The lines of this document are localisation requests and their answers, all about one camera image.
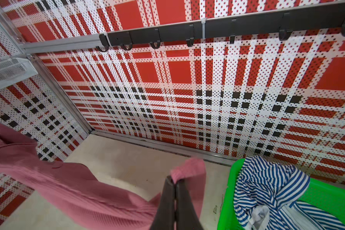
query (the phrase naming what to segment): green plastic laundry basket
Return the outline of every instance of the green plastic laundry basket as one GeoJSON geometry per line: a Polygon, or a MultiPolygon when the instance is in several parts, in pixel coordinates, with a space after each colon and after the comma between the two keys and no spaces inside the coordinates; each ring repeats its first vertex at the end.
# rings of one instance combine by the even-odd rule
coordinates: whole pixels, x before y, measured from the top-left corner
{"type": "MultiPolygon", "coordinates": [[[[245,159],[236,161],[230,170],[229,181],[222,205],[217,230],[242,230],[234,212],[234,190],[236,178],[243,166],[245,159]]],[[[309,188],[300,197],[301,201],[307,202],[327,211],[345,224],[345,190],[320,182],[311,178],[309,188]]]]}

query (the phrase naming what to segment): striped fabric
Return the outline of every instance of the striped fabric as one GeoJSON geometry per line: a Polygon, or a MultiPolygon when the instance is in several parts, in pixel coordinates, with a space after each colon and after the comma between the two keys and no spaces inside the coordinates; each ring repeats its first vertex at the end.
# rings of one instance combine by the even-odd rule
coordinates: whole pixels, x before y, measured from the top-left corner
{"type": "Polygon", "coordinates": [[[334,216],[297,201],[309,186],[309,177],[294,165],[270,163],[260,156],[247,157],[237,178],[234,209],[239,223],[252,228],[252,212],[259,205],[269,208],[267,230],[335,230],[345,225],[334,216]]]}

